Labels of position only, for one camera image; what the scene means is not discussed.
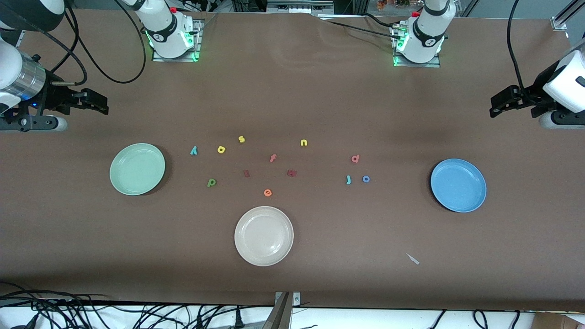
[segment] blue plate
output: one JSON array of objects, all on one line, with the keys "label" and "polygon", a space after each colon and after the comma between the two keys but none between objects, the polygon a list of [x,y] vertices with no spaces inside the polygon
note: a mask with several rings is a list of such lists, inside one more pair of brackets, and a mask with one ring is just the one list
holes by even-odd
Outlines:
[{"label": "blue plate", "polygon": [[447,159],[436,165],[431,190],[445,208],[458,213],[478,209],[487,195],[486,180],[479,169],[461,159]]}]

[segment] light green plate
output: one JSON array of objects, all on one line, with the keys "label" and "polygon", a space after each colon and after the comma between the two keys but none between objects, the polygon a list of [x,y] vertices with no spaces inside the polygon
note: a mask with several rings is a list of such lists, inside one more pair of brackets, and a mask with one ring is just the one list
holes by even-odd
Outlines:
[{"label": "light green plate", "polygon": [[110,166],[110,181],[127,196],[138,196],[152,190],[164,175],[164,156],[156,146],[146,143],[121,150]]}]

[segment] brown table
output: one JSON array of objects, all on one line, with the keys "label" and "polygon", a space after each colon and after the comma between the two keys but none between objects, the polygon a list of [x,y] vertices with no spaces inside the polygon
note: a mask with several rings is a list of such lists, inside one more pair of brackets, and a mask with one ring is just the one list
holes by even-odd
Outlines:
[{"label": "brown table", "polygon": [[[140,46],[123,13],[77,13],[103,68],[133,76]],[[490,119],[490,97],[515,83],[505,26],[455,19],[440,69],[393,67],[385,38],[303,14],[220,14],[199,63],[148,62],[128,85],[80,50],[110,114],[77,110],[65,133],[1,136],[0,276],[119,300],[269,304],[295,290],[312,306],[585,310],[585,134],[544,130],[527,110]],[[513,29],[527,84],[569,46],[546,20]],[[54,35],[73,38],[64,24]],[[22,49],[46,67],[63,55],[36,33]],[[58,73],[81,76],[72,60]],[[168,169],[154,192],[129,197],[108,170],[137,142],[157,145]],[[484,174],[477,211],[433,198],[429,174],[450,157]],[[295,229],[268,268],[233,243],[258,205]]]}]

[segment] plate rim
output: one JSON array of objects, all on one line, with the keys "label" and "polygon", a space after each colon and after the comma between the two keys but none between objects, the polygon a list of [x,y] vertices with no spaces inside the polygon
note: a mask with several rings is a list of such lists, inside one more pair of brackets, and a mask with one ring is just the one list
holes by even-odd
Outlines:
[{"label": "plate rim", "polygon": [[[282,214],[284,216],[284,218],[286,219],[286,222],[288,223],[288,226],[290,227],[290,231],[291,231],[291,241],[290,244],[287,248],[287,251],[282,255],[282,257],[274,262],[270,262],[268,264],[262,264],[259,265],[257,263],[253,263],[250,259],[247,259],[246,257],[244,257],[242,255],[242,251],[240,250],[240,248],[238,247],[238,232],[242,230],[242,226],[243,226],[243,219],[246,215],[248,215],[248,213],[258,210],[260,208],[267,208],[267,209],[271,209],[271,210],[276,210],[277,212],[279,212],[280,214]],[[236,245],[236,250],[238,251],[238,254],[240,255],[240,257],[242,257],[242,259],[246,262],[248,262],[249,264],[252,264],[254,266],[259,266],[259,267],[267,267],[267,266],[272,266],[275,264],[280,263],[284,258],[286,258],[286,256],[288,255],[288,253],[290,252],[290,250],[293,248],[293,244],[294,244],[294,227],[293,227],[293,223],[291,222],[290,218],[284,213],[284,211],[276,208],[276,207],[272,207],[270,205],[259,205],[258,207],[254,207],[248,211],[246,211],[238,220],[238,223],[236,224],[236,229],[234,230],[233,233],[233,242]]]},{"label": "plate rim", "polygon": [[[153,187],[151,187],[150,189],[148,189],[147,191],[144,191],[142,193],[126,193],[126,192],[120,191],[120,189],[118,188],[118,186],[116,186],[113,183],[113,180],[112,180],[112,169],[114,167],[114,163],[116,162],[116,160],[118,159],[118,157],[120,156],[120,154],[122,154],[122,152],[124,152],[127,149],[132,148],[134,146],[140,146],[140,145],[145,145],[148,148],[153,148],[153,150],[156,151],[157,155],[159,155],[161,157],[161,159],[163,160],[163,170],[162,170],[162,173],[161,173],[160,177],[157,179],[156,184]],[[144,193],[148,193],[148,192],[152,191],[155,187],[157,187],[159,185],[160,181],[163,179],[164,173],[165,173],[166,169],[167,169],[167,160],[164,158],[163,152],[161,152],[161,150],[159,148],[157,148],[156,146],[154,146],[152,144],[149,144],[149,143],[134,143],[134,144],[128,145],[127,147],[121,149],[120,152],[118,152],[116,154],[116,156],[113,158],[112,163],[110,164],[110,170],[109,170],[110,183],[116,189],[116,191],[118,191],[118,192],[120,192],[120,193],[122,193],[122,194],[124,194],[126,196],[139,196],[139,195],[142,195]]]},{"label": "plate rim", "polygon": [[[467,164],[467,165],[475,168],[477,170],[477,172],[479,173],[479,177],[481,178],[480,180],[481,180],[481,182],[483,184],[483,190],[485,191],[485,193],[484,193],[483,198],[481,199],[481,201],[478,203],[478,205],[476,207],[472,208],[472,209],[469,209],[469,210],[455,210],[452,207],[450,207],[450,206],[446,205],[445,203],[443,203],[443,201],[441,201],[437,197],[437,195],[436,195],[435,186],[433,185],[433,178],[436,177],[436,175],[438,174],[438,169],[440,169],[441,166],[444,166],[446,164],[446,162],[452,162],[452,161],[463,162],[463,163],[465,163],[465,164]],[[460,163],[454,163],[453,165],[458,165],[459,167],[463,167]],[[487,197],[487,183],[486,183],[486,178],[483,177],[483,174],[481,173],[481,170],[479,170],[479,168],[476,167],[471,162],[466,161],[466,160],[463,160],[463,159],[459,159],[459,158],[456,158],[456,157],[452,157],[450,159],[445,159],[445,160],[437,163],[436,166],[433,168],[433,171],[431,173],[430,183],[431,183],[431,191],[433,192],[433,196],[435,197],[435,200],[437,200],[440,204],[442,204],[443,207],[447,208],[448,210],[454,211],[456,213],[470,213],[472,211],[477,210],[479,207],[481,207],[481,205],[483,205],[483,203],[485,202],[486,197]]]}]

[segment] white paper scrap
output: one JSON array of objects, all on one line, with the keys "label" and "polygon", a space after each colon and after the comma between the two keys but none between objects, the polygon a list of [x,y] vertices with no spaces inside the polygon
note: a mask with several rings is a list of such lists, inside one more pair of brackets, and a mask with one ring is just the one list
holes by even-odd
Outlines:
[{"label": "white paper scrap", "polygon": [[419,264],[420,264],[420,262],[419,262],[419,261],[417,261],[417,259],[416,259],[416,258],[414,258],[414,257],[412,257],[411,255],[409,255],[409,254],[408,254],[408,252],[406,253],[406,255],[407,255],[407,256],[408,256],[408,258],[410,258],[410,260],[411,260],[411,261],[413,261],[415,264],[417,264],[417,265],[419,265]]}]

